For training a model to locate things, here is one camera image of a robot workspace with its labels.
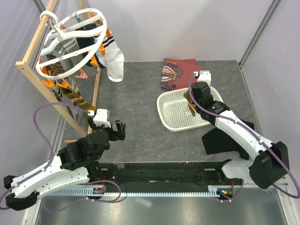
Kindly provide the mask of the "olive striped sock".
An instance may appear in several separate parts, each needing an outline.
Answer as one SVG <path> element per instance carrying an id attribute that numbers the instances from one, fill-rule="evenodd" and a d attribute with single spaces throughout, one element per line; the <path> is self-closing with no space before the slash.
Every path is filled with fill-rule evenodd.
<path id="1" fill-rule="evenodd" d="M 63 97 L 66 97 L 74 106 L 89 111 L 96 110 L 96 108 L 88 103 L 81 95 L 81 92 L 76 82 L 71 78 L 60 79 L 58 81 L 58 87 L 62 91 Z"/>
<path id="2" fill-rule="evenodd" d="M 189 107 L 189 110 L 192 113 L 192 115 L 195 117 L 196 114 L 195 104 L 193 103 L 188 90 L 184 93 L 183 97 L 187 100 L 187 105 Z"/>

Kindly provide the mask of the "grey sock black stripes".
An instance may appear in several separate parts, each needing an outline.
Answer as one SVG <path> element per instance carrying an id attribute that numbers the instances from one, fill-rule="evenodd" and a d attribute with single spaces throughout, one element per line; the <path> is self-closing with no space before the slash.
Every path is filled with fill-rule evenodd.
<path id="1" fill-rule="evenodd" d="M 73 101 L 71 100 L 72 90 L 70 88 L 63 88 L 63 87 L 59 86 L 58 83 L 61 81 L 62 80 L 54 80 L 53 81 L 55 84 L 55 87 L 52 91 L 55 94 L 56 99 L 59 102 L 63 102 L 63 103 L 69 104 L 69 105 L 75 105 L 73 103 Z M 77 110 L 75 110 L 69 106 L 66 106 L 66 109 L 74 120 L 78 120 L 79 115 L 78 115 Z"/>

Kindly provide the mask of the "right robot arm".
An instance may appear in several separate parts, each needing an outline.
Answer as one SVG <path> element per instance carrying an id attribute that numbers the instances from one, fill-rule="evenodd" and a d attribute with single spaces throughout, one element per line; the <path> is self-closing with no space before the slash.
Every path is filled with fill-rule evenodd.
<path id="1" fill-rule="evenodd" d="M 249 155 L 249 161 L 226 162 L 215 172 L 215 180 L 226 184 L 231 179 L 252 180 L 267 189 L 287 175 L 289 160 L 287 147 L 259 135 L 240 120 L 221 101 L 215 101 L 206 82 L 195 82 L 189 88 L 191 98 L 200 116 L 230 136 Z"/>

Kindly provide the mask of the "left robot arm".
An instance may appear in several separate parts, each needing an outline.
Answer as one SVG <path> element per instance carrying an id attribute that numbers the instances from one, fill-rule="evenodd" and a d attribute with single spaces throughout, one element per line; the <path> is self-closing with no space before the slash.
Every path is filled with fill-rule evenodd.
<path id="1" fill-rule="evenodd" d="M 6 209 L 20 211 L 37 203 L 45 196 L 78 184 L 99 184 L 103 172 L 99 159 L 110 143 L 125 140 L 126 125 L 116 122 L 116 130 L 101 125 L 96 130 L 53 154 L 49 161 L 19 177 L 3 179 Z"/>

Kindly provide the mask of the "white round sock hanger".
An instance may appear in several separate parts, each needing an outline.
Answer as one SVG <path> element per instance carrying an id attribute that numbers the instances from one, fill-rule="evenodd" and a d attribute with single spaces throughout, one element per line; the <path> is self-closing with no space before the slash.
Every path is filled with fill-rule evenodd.
<path id="1" fill-rule="evenodd" d="M 76 16 L 79 16 L 83 13 L 93 13 L 94 16 L 81 21 L 71 27 L 65 28 L 65 29 L 61 29 L 60 27 L 62 25 L 64 25 L 67 21 L 75 18 Z M 72 38 L 90 38 L 90 37 L 98 37 L 96 43 L 89 45 L 83 49 L 79 49 L 76 51 L 73 51 L 71 53 L 68 53 L 66 55 L 57 57 L 53 60 L 49 60 L 46 61 L 44 63 L 38 62 L 36 64 L 36 70 L 39 73 L 39 75 L 41 75 L 44 78 L 48 78 L 50 80 L 58 80 L 58 79 L 63 79 L 65 77 L 68 77 L 70 75 L 72 75 L 73 73 L 75 73 L 76 71 L 78 71 L 79 69 L 81 69 L 91 58 L 92 56 L 94 56 L 94 54 L 97 52 L 97 50 L 100 48 L 100 45 L 102 44 L 104 37 L 106 35 L 106 31 L 107 31 L 107 21 L 105 16 L 102 14 L 101 11 L 99 11 L 98 9 L 95 8 L 85 8 L 85 9 L 81 9 L 79 11 L 74 12 L 73 14 L 67 16 L 66 18 L 64 18 L 62 21 L 59 21 L 58 17 L 56 16 L 56 14 L 54 14 L 51 11 L 43 11 L 40 15 L 40 18 L 42 18 L 43 16 L 48 15 L 50 16 L 52 19 L 55 20 L 54 24 L 51 24 L 51 28 L 52 30 L 47 34 L 44 45 L 46 46 L 46 48 L 42 49 L 40 52 L 40 57 L 49 54 L 50 52 L 52 52 L 55 47 L 59 44 L 61 44 L 63 41 L 72 39 Z M 94 23 L 96 21 L 101 21 L 103 24 L 93 28 L 91 30 L 79 30 L 79 28 L 89 25 L 91 23 Z M 66 71 L 65 73 L 62 73 L 60 75 L 57 76 L 50 76 L 47 75 L 46 73 L 42 72 L 42 68 L 55 64 L 57 62 L 78 56 L 82 53 L 87 53 L 87 55 L 80 61 L 78 62 L 73 68 L 71 68 L 70 70 Z"/>

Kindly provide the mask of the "white perforated plastic basket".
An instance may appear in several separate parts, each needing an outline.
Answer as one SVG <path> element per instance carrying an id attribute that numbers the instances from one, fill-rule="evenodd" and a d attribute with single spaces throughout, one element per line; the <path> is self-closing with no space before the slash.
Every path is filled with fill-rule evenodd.
<path id="1" fill-rule="evenodd" d="M 195 116 L 188 107 L 188 100 L 184 98 L 187 88 L 167 91 L 157 98 L 157 111 L 162 124 L 171 132 L 180 132 L 208 126 L 210 123 Z"/>

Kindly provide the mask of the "pink clothes clip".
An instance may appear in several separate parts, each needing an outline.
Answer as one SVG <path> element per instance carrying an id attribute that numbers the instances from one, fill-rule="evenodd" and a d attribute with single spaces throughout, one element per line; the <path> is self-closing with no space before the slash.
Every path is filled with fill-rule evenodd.
<path id="1" fill-rule="evenodd" d="M 80 75 L 76 75 L 75 77 L 80 78 L 80 79 L 87 79 L 88 75 L 82 70 L 79 69 Z"/>

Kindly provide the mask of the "white sock black stripes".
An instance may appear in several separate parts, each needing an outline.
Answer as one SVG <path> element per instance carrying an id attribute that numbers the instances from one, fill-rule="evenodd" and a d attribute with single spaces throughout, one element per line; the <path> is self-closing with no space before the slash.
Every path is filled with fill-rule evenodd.
<path id="1" fill-rule="evenodd" d="M 107 76 L 112 82 L 121 82 L 124 78 L 124 55 L 118 47 L 111 31 L 109 35 L 105 35 L 102 44 L 105 54 L 103 55 L 99 48 L 96 51 L 98 61 L 107 69 Z"/>

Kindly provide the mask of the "red printed t-shirt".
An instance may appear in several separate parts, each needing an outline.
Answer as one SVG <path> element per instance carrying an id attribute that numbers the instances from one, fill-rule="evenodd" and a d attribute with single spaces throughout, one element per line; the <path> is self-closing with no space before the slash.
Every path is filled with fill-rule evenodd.
<path id="1" fill-rule="evenodd" d="M 203 70 L 195 59 L 175 60 L 165 58 L 161 74 L 161 88 L 164 90 L 178 90 L 188 87 L 189 79 L 194 72 Z"/>

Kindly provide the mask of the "brown striped sock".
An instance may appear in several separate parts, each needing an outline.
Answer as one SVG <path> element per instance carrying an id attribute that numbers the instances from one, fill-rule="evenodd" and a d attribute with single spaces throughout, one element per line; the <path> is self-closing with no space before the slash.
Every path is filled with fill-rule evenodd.
<path id="1" fill-rule="evenodd" d="M 46 57 L 47 57 L 48 61 L 56 58 L 55 55 L 49 55 L 49 54 L 47 54 Z M 48 71 L 50 71 L 52 76 L 57 76 L 57 75 L 65 73 L 65 69 L 60 62 L 50 64 L 50 65 L 46 66 L 45 68 Z"/>

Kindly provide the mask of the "dark navy sock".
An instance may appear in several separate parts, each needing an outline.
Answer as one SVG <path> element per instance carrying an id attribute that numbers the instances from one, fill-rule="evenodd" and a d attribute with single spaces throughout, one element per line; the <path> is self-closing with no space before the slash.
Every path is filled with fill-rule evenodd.
<path id="1" fill-rule="evenodd" d="M 84 27 L 78 28 L 76 30 L 93 30 L 96 27 L 97 26 L 93 23 L 93 24 L 88 24 L 88 25 L 86 25 Z M 77 43 L 79 45 L 79 48 L 83 49 L 85 47 L 93 45 L 96 38 L 97 38 L 97 36 L 94 36 L 94 37 L 77 37 L 76 41 L 77 41 Z M 96 54 L 94 54 L 94 58 L 95 58 L 95 61 L 97 62 L 97 65 L 101 69 L 105 68 L 105 66 L 99 61 L 99 59 L 98 59 L 98 57 L 97 57 Z"/>

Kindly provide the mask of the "black folded garment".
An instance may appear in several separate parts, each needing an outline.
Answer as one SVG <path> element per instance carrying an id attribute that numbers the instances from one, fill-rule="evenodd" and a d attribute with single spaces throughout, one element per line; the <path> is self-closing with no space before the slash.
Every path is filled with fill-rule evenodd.
<path id="1" fill-rule="evenodd" d="M 207 155 L 235 151 L 244 160 L 249 160 L 249 154 L 224 131 L 214 128 L 202 137 Z"/>

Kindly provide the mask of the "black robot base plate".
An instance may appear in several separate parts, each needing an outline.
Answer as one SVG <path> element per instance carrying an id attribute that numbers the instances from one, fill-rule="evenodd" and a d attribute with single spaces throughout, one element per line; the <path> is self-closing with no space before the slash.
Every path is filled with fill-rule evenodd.
<path id="1" fill-rule="evenodd" d="M 100 163 L 92 181 L 113 181 L 123 193 L 207 192 L 209 186 L 238 186 L 229 179 L 222 162 L 128 162 Z"/>

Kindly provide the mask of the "wooden drying rack frame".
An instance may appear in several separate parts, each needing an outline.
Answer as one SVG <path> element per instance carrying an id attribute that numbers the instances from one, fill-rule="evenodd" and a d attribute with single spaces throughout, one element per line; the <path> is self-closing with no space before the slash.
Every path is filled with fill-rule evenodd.
<path id="1" fill-rule="evenodd" d="M 41 6 L 42 11 L 41 12 L 38 11 L 40 14 L 43 12 L 43 10 L 50 11 L 51 13 L 55 13 L 56 9 L 60 4 L 60 0 L 50 0 L 47 7 L 44 9 L 44 5 L 41 0 L 34 0 L 33 2 L 38 6 Z M 15 65 L 24 74 L 24 76 L 35 86 L 35 88 L 45 97 L 45 99 L 49 103 L 52 102 L 60 103 L 59 101 L 57 101 L 56 97 L 53 95 L 50 89 L 42 83 L 41 76 L 34 71 L 41 50 L 43 49 L 44 40 L 46 38 L 47 33 L 50 31 L 49 26 L 51 24 L 51 21 L 52 20 L 54 21 L 54 19 L 52 18 L 49 21 L 49 18 L 51 17 L 48 12 L 45 15 L 42 15 L 38 26 L 34 30 L 35 33 L 28 46 L 28 49 L 26 50 L 26 53 L 22 61 L 17 61 Z M 96 106 L 96 101 L 97 101 L 100 72 L 101 69 L 97 68 L 97 75 L 95 79 L 93 100 L 92 100 L 94 106 Z M 88 127 L 87 131 L 84 131 L 79 126 L 79 124 L 71 117 L 71 115 L 67 112 L 66 108 L 64 108 L 62 105 L 52 105 L 51 107 L 53 109 L 55 108 L 55 110 L 58 112 L 59 120 L 61 120 L 62 118 L 63 122 L 68 122 L 69 125 L 80 135 L 80 137 L 84 137 L 87 134 L 92 133 L 92 129 L 90 127 Z"/>

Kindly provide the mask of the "aluminium frame rail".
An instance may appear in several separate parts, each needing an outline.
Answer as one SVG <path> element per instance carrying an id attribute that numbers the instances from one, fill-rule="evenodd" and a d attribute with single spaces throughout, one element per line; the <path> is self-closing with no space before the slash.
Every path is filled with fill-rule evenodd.
<path id="1" fill-rule="evenodd" d="M 277 180 L 275 183 L 273 183 L 271 186 L 276 189 L 286 190 L 287 188 L 289 188 L 288 179 L 286 178 L 286 176 L 283 176 L 282 178 Z"/>

